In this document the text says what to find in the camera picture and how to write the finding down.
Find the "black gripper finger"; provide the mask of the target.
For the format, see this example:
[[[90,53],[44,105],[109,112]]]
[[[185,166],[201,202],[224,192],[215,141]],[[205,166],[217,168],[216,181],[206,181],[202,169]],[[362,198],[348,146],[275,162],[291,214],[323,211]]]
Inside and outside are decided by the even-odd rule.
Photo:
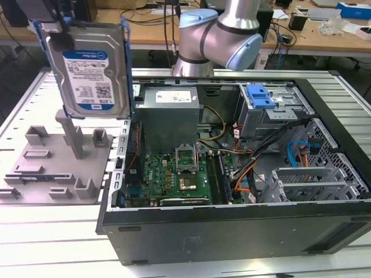
[[[72,50],[73,39],[70,36],[68,24],[65,17],[72,18],[72,1],[50,1],[52,9],[52,19],[48,33],[52,39],[52,44],[56,50]]]

